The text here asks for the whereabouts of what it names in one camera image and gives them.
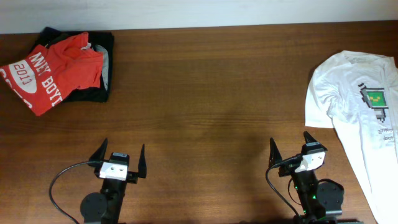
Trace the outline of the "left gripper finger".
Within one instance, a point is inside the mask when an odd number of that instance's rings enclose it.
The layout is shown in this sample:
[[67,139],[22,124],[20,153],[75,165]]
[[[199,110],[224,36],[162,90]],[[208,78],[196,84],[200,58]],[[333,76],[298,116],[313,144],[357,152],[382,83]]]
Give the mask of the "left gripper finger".
[[145,144],[143,144],[138,163],[138,178],[145,179],[146,176],[147,176],[147,164],[145,158]]
[[108,146],[108,139],[105,138],[100,147],[90,156],[88,162],[91,167],[101,166]]

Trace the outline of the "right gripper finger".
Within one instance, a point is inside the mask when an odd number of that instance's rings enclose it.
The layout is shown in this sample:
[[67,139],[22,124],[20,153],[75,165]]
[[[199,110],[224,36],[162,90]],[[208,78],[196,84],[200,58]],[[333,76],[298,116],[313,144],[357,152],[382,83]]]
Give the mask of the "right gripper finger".
[[304,131],[303,136],[306,144],[317,142],[317,140],[308,131]]
[[279,164],[280,162],[282,162],[282,156],[279,152],[277,144],[274,141],[274,138],[270,138],[269,168]]

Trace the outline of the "white printed t-shirt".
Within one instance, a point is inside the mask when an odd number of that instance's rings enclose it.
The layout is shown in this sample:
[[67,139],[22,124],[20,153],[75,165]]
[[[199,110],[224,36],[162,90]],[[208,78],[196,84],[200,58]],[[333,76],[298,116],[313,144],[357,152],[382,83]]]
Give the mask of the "white printed t-shirt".
[[313,72],[305,125],[333,128],[377,223],[397,223],[397,66],[344,50]]

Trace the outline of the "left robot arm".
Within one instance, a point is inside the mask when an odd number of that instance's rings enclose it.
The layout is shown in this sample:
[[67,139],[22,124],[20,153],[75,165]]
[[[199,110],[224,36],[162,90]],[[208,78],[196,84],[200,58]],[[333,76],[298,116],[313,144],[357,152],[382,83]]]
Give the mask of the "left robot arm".
[[85,223],[115,224],[119,221],[127,184],[137,184],[139,179],[147,176],[145,146],[142,146],[138,171],[129,170],[130,157],[127,154],[114,152],[106,160],[105,153],[108,140],[89,158],[94,175],[103,181],[101,190],[88,194],[80,204],[80,213]]

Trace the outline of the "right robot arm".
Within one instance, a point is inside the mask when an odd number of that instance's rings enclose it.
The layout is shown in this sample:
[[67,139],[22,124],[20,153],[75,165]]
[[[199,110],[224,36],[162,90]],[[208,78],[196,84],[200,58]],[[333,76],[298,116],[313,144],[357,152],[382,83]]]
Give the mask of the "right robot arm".
[[[315,170],[324,164],[327,148],[312,137],[303,133],[305,144],[301,152],[283,159],[277,144],[270,138],[269,167],[266,180],[271,189],[290,207],[295,216],[294,223],[337,223],[342,214],[344,187],[330,179],[317,179]],[[278,169],[279,177],[289,176],[300,200],[303,215],[287,201],[269,180],[269,172]]]

